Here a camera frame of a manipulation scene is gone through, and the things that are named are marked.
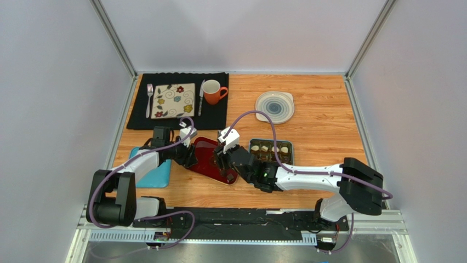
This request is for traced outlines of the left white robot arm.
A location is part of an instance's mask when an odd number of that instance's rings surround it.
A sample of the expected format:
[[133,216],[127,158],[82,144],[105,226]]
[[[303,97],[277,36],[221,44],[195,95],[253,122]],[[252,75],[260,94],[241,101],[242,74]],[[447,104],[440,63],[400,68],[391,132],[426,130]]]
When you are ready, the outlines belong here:
[[99,228],[130,226],[136,220],[159,216],[161,200],[136,196],[136,183],[167,160],[189,168],[197,164],[195,146],[190,142],[197,134],[192,126],[182,128],[173,138],[173,130],[155,127],[153,135],[125,163],[110,170],[100,169],[93,175],[86,219]]

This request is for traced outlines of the red chocolate tray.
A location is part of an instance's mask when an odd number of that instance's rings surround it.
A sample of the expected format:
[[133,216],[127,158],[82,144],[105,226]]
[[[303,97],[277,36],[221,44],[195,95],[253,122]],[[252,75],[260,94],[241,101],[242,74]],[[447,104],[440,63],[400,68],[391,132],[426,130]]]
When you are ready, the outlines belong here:
[[[232,169],[221,171],[219,169],[213,153],[218,145],[217,141],[200,136],[196,138],[194,144],[196,146],[196,157],[198,159],[198,163],[190,167],[190,171],[227,185],[232,185],[236,182],[238,175],[235,171]],[[232,183],[227,182],[226,177],[229,174],[232,174],[235,177],[235,181]]]

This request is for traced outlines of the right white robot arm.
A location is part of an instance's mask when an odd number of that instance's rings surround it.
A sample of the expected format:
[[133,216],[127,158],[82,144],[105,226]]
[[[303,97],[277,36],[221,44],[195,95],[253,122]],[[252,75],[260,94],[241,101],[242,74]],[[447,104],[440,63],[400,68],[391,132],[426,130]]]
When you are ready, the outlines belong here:
[[342,164],[325,167],[297,167],[263,162],[238,145],[228,150],[218,146],[213,155],[221,171],[232,169],[263,192],[296,189],[332,192],[331,198],[317,201],[314,213],[317,221],[336,222],[352,213],[371,216],[382,213],[384,177],[356,158],[346,157]]

